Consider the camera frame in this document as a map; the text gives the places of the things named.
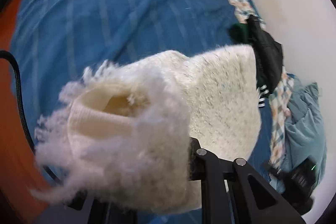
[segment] orange wall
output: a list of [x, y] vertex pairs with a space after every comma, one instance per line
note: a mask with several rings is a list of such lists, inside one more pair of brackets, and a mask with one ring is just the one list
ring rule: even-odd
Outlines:
[[[0, 48], [8, 50], [21, 0], [12, 0], [0, 13]], [[25, 223], [31, 223], [46, 207], [29, 189], [45, 189], [47, 183], [34, 165], [10, 91], [9, 64], [0, 59], [0, 190]]]

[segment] stain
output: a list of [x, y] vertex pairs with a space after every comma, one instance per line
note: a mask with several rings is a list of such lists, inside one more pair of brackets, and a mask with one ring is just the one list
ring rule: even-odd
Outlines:
[[258, 9], [261, 14], [271, 14], [277, 22], [286, 23], [288, 21], [282, 8], [281, 0], [261, 0], [260, 3]]

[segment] black garment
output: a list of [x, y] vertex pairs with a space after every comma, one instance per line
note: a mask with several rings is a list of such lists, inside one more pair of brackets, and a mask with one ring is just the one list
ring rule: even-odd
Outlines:
[[281, 44], [274, 41], [268, 32], [260, 27], [258, 17], [247, 19], [248, 43], [252, 45], [256, 59], [257, 85], [267, 85], [270, 93], [277, 87], [282, 73], [283, 54]]
[[261, 29], [258, 17], [253, 15], [247, 19], [247, 24], [232, 26], [229, 34], [235, 43], [250, 44], [253, 47], [257, 88], [260, 90], [260, 98], [268, 98], [281, 78], [283, 66], [281, 44], [274, 41], [269, 33]]

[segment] black device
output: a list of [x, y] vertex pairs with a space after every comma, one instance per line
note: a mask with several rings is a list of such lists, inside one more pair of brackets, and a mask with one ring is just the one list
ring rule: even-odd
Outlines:
[[290, 172], [277, 170], [269, 164], [264, 164], [264, 168], [269, 173], [283, 181], [285, 191], [282, 196], [301, 215], [309, 212], [313, 206], [310, 195], [316, 183], [315, 167], [316, 164], [310, 158], [305, 159]]
[[[236, 224], [305, 223], [246, 160], [219, 159], [195, 138], [190, 138], [190, 180], [201, 181], [202, 224], [232, 223], [232, 213]], [[88, 224], [100, 223], [136, 224], [137, 212], [95, 200]]]

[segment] white surface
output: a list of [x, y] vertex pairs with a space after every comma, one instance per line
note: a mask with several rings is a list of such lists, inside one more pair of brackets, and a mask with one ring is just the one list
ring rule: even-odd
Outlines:
[[327, 168], [322, 183], [313, 193], [313, 209], [304, 215], [307, 224], [315, 223], [336, 192], [336, 134], [334, 119], [336, 96], [336, 10], [330, 0], [254, 0], [267, 31], [283, 44], [288, 72], [304, 84], [318, 82], [320, 108], [327, 136]]

